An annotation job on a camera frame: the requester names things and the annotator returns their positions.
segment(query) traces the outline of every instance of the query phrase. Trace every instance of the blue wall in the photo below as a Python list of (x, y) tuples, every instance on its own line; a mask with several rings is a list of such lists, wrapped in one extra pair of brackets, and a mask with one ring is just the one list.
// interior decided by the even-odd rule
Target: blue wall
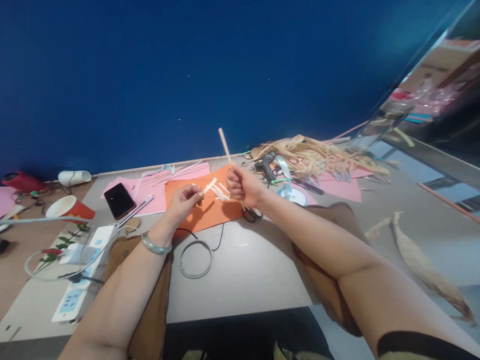
[(232, 153), (364, 121), (467, 0), (3, 1), (0, 174)]

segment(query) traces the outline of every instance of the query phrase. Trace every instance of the pink paper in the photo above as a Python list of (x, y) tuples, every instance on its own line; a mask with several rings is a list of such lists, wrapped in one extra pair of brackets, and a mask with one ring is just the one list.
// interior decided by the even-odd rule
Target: pink paper
[[(373, 172), (371, 172), (371, 171), (357, 168), (357, 169), (352, 171), (351, 178), (352, 179), (354, 179), (354, 178), (355, 179), (356, 178), (364, 178), (364, 177), (370, 176), (372, 174), (373, 174)], [(324, 173), (320, 174), (320, 181), (329, 181), (329, 180), (337, 181), (337, 179), (335, 179), (335, 177), (332, 174), (330, 174), (329, 172), (324, 172)]]
[(0, 218), (10, 211), (15, 201), (12, 200), (12, 195), (17, 190), (10, 186), (0, 187)]
[(295, 183), (291, 183), (290, 184), (292, 188), (294, 189), (297, 189), (298, 191), (300, 191), (303, 195), (305, 195), (306, 197), (306, 204), (307, 205), (318, 205), (318, 201), (315, 200), (312, 195), (309, 194), (308, 191), (306, 191), (303, 187), (301, 187), (300, 185), (297, 185)]
[(351, 182), (338, 182), (336, 180), (320, 181), (318, 187), (327, 194), (335, 195), (339, 198), (357, 203), (362, 202), (362, 191), (360, 190), (359, 182), (356, 178), (352, 178)]
[[(178, 176), (175, 176), (175, 174), (172, 175), (174, 176), (172, 180), (196, 179), (208, 174), (210, 174), (210, 164), (201, 163)], [(165, 183), (169, 178), (171, 178), (170, 170), (163, 170), (156, 174), (141, 178), (140, 184), (138, 185), (138, 192), (136, 193), (136, 197), (134, 197), (136, 204), (140, 205), (149, 195), (153, 195), (153, 200), (140, 210), (135, 215), (136, 217), (165, 212), (167, 209), (167, 204), (165, 203)]]
[(139, 185), (141, 178), (136, 178), (136, 179), (129, 179), (126, 177), (117, 177), (115, 180), (112, 182), (109, 182), (108, 185), (105, 187), (105, 189), (102, 191), (102, 194), (100, 196), (100, 199), (105, 199), (104, 193), (107, 190), (110, 190), (113, 188), (115, 185), (118, 185), (120, 183), (123, 184), (125, 187), (126, 191), (130, 194), (132, 199), (135, 199), (135, 194), (137, 193), (137, 186)]

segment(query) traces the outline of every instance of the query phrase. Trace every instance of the orange paper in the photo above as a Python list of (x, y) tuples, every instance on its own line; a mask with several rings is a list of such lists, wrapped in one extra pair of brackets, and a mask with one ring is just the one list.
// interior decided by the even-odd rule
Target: orange paper
[[(170, 206), (170, 200), (176, 189), (182, 188), (185, 185), (195, 183), (202, 190), (213, 180), (217, 178), (216, 184), (222, 183), (227, 186), (225, 179), (229, 172), (230, 166), (224, 166), (217, 171), (208, 175), (198, 177), (192, 180), (170, 180), (165, 184), (165, 201)], [(209, 190), (203, 198), (201, 206), (195, 206), (190, 215), (178, 227), (190, 230), (192, 233), (199, 232), (203, 229), (211, 228), (212, 226), (226, 223), (230, 220), (235, 220), (243, 216), (242, 205), (240, 201), (230, 199), (224, 201), (215, 199), (216, 195), (212, 190)]]

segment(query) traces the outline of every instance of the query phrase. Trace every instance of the dried corn husk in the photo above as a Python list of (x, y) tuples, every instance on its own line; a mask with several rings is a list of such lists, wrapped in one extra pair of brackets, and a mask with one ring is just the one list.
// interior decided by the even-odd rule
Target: dried corn husk
[(470, 309), (460, 290), (444, 278), (417, 244), (400, 230), (399, 218), (401, 213), (402, 211), (394, 213), (391, 225), (396, 245), (405, 263), (430, 289), (447, 300), (462, 314), (462, 317), (459, 317), (460, 320), (468, 322), (472, 326), (477, 326), (472, 309)]
[(318, 177), (324, 172), (351, 173), (356, 168), (376, 174), (389, 175), (390, 172), (368, 156), (348, 153), (323, 141), (297, 135), (262, 144), (257, 160), (271, 151), (281, 155), (292, 172), (302, 178)]
[(373, 225), (366, 233), (365, 236), (367, 239), (373, 240), (379, 237), (380, 229), (385, 225), (388, 225), (392, 222), (391, 217), (384, 218), (377, 225)]

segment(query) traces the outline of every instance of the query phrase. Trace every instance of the phone screen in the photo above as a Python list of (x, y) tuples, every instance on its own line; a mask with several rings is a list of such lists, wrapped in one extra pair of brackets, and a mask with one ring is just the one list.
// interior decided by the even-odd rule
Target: phone screen
[(115, 220), (123, 218), (136, 207), (135, 202), (122, 183), (119, 183), (110, 190), (105, 191), (104, 195)]

